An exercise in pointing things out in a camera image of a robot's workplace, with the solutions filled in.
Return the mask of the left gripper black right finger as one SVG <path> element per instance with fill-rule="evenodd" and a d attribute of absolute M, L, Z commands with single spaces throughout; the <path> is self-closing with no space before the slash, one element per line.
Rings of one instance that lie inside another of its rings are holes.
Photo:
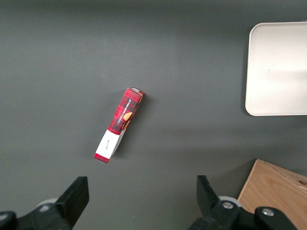
<path fill-rule="evenodd" d="M 238 200 L 221 198 L 213 190 L 205 175 L 197 176 L 197 202 L 202 217 L 190 230 L 296 230 L 297 227 L 280 210 L 258 207 L 254 213 L 246 211 Z"/>

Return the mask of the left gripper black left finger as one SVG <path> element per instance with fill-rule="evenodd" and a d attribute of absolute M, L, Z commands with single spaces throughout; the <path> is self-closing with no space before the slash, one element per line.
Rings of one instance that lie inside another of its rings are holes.
<path fill-rule="evenodd" d="M 89 202 L 88 178 L 77 179 L 55 201 L 44 201 L 28 214 L 0 213 L 2 230 L 71 230 Z"/>

